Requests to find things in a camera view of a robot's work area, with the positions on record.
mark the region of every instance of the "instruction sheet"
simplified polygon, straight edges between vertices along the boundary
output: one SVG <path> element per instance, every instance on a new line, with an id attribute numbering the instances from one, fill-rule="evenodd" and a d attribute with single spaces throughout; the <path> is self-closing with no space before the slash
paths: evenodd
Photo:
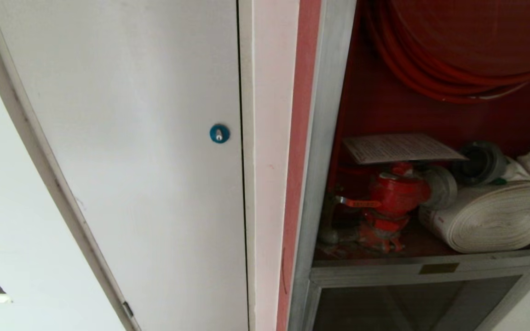
<path id="1" fill-rule="evenodd" d="M 421 160 L 467 160 L 425 134 L 380 134 L 343 139 L 357 164 Z"/>

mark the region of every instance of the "fire hose cabinet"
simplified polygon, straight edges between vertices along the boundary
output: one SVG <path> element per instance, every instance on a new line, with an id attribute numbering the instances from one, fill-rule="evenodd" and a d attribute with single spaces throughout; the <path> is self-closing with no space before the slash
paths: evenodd
<path id="1" fill-rule="evenodd" d="M 288 330 L 530 328 L 530 2 L 323 0 L 305 21 Z M 364 145 L 398 155 L 366 163 L 350 145 L 399 135 L 461 156 L 416 158 L 432 148 L 406 138 Z"/>

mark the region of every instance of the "red hose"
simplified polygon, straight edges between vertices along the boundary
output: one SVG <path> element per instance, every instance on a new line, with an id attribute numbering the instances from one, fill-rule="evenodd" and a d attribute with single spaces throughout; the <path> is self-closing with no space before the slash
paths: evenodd
<path id="1" fill-rule="evenodd" d="M 486 77 L 455 68 L 427 52 L 410 34 L 389 0 L 372 8 L 364 0 L 370 35 L 381 57 L 404 84 L 427 97 L 450 103 L 484 103 L 530 83 L 530 72 Z"/>

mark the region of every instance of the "white canvas hose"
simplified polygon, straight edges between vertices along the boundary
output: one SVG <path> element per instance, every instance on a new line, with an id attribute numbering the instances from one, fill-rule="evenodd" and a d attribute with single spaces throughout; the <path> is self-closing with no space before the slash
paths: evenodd
<path id="1" fill-rule="evenodd" d="M 421 222 L 460 253 L 515 250 L 530 244 L 530 181 L 466 187 L 448 209 L 421 209 Z"/>

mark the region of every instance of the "white cabinet door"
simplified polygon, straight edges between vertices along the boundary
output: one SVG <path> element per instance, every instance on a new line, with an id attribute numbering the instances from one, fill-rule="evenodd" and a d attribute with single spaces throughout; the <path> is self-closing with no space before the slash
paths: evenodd
<path id="1" fill-rule="evenodd" d="M 248 329 L 236 10 L 0 0 L 23 89 L 144 331 Z"/>

